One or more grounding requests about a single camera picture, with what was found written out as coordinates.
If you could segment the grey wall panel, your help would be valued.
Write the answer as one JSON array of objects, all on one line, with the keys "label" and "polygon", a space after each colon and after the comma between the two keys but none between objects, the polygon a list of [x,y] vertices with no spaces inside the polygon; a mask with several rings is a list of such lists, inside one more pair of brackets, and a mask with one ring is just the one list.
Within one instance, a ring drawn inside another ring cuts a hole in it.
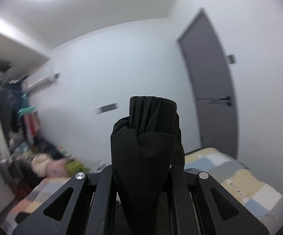
[{"label": "grey wall panel", "polygon": [[117,108],[118,108],[117,103],[111,103],[109,105],[105,105],[105,106],[101,106],[101,107],[96,108],[95,113],[98,115],[98,114],[102,114],[104,112],[116,110]]}]

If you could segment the grey door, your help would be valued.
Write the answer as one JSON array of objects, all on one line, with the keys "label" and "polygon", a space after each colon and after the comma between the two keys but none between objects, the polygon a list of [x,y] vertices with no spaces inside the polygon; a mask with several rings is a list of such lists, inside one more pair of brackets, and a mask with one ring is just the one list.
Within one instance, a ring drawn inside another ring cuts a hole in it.
[{"label": "grey door", "polygon": [[200,142],[237,158],[238,117],[230,71],[216,32],[201,9],[178,40],[194,93]]}]

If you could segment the black puffer jacket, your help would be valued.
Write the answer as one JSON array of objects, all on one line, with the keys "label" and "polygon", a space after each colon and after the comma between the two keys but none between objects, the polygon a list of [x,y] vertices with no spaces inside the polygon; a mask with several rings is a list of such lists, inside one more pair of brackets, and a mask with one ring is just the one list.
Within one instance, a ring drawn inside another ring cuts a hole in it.
[{"label": "black puffer jacket", "polygon": [[129,116],[114,124],[111,156],[132,234],[156,234],[159,196],[170,165],[185,166],[177,104],[160,97],[131,97]]}]

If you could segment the patchwork bed cover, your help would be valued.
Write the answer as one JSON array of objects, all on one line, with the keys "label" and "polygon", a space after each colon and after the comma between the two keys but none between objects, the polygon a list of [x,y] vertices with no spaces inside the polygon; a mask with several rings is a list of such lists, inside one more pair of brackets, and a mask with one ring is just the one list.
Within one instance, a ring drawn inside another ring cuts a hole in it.
[{"label": "patchwork bed cover", "polygon": [[[220,183],[235,199],[276,234],[283,225],[283,195],[270,185],[258,180],[242,163],[215,148],[206,148],[185,155],[187,172],[205,171]],[[32,213],[54,192],[62,187],[67,178],[45,178],[24,200],[20,201],[1,225],[7,234],[17,226],[16,216]]]}]

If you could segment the light switch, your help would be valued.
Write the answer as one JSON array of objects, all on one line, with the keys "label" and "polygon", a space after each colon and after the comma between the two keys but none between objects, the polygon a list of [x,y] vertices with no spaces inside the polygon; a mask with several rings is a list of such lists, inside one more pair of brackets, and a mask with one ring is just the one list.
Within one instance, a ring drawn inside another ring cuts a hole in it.
[{"label": "light switch", "polygon": [[234,54],[227,55],[226,59],[227,59],[228,64],[236,64],[237,63],[236,56]]}]

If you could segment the white air conditioner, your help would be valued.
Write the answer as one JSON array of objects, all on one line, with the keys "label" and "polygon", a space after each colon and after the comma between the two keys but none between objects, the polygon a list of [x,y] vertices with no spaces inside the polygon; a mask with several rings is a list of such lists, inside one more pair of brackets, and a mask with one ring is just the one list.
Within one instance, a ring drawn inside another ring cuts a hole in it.
[{"label": "white air conditioner", "polygon": [[46,78],[39,79],[35,83],[28,84],[24,82],[22,85],[22,91],[25,94],[31,94],[32,92],[38,91],[41,88],[47,87],[53,83],[55,83],[59,78],[59,73],[48,76]]}]

